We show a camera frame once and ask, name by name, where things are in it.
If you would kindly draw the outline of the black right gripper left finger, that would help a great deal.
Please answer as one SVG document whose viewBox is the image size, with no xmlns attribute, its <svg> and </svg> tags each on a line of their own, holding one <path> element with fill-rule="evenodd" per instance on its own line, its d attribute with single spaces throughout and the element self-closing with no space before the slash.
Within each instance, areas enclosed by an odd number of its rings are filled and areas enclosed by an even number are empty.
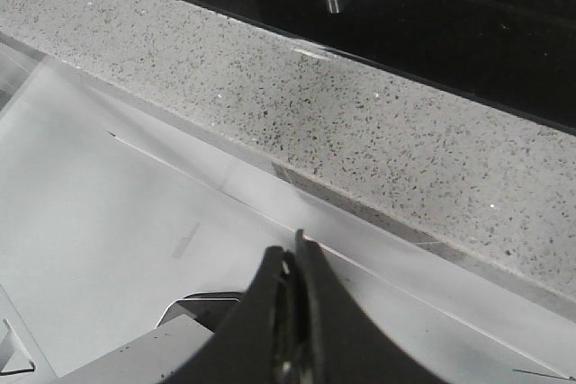
<svg viewBox="0 0 576 384">
<path fill-rule="evenodd" d="M 271 246 L 244 297 L 206 344 L 165 383 L 271 383 L 284 250 Z"/>
</svg>

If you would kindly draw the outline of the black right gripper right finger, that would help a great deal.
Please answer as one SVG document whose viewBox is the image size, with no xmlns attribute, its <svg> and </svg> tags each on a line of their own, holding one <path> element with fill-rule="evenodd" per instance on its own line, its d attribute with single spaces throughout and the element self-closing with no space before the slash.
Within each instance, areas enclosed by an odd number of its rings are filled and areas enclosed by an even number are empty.
<svg viewBox="0 0 576 384">
<path fill-rule="evenodd" d="M 367 316 L 301 229 L 290 264 L 301 383 L 444 382 Z"/>
</svg>

